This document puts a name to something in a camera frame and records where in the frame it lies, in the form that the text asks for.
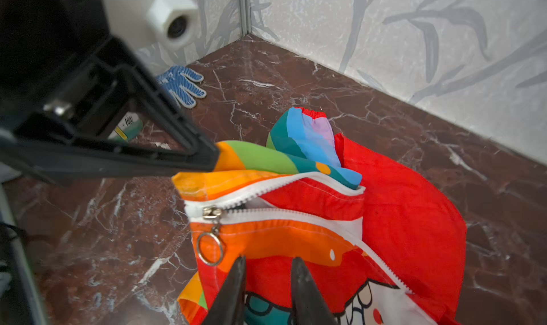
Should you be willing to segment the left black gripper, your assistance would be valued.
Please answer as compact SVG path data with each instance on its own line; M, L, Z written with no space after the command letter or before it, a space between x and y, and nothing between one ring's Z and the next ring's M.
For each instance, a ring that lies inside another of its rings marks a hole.
M24 124L109 39L103 0L1 0L1 130Z

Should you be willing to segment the white red rainbow jacket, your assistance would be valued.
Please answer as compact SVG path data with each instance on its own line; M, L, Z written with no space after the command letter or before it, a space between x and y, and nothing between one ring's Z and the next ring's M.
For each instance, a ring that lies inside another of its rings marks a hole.
M290 270L305 262L338 324L454 324L467 228L420 174L342 134L326 115L286 111L266 145L217 144L212 172L172 179L197 273L178 296L201 324L238 257L245 324L294 324Z

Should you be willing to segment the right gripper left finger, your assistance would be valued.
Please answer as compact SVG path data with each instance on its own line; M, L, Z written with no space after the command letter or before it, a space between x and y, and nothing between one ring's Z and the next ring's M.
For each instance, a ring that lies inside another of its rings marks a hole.
M238 257L202 325L243 325L246 258Z

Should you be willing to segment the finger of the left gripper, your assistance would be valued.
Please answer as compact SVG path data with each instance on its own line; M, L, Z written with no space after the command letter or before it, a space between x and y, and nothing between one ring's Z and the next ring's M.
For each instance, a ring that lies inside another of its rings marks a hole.
M70 180L173 176L211 172L219 158L215 144L198 142L189 153L112 141L78 139L73 145L1 134L1 162L38 180L62 185Z
M178 151L108 142L107 171L211 171L219 150L175 104L170 93L147 72L129 48L111 37L106 58L113 92L108 97L112 123L127 111L141 111L178 142Z

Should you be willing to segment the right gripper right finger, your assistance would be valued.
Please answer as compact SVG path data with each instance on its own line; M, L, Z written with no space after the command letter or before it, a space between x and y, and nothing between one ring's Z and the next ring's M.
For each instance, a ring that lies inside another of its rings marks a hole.
M291 300L295 324L337 324L300 257L293 258L291 262Z

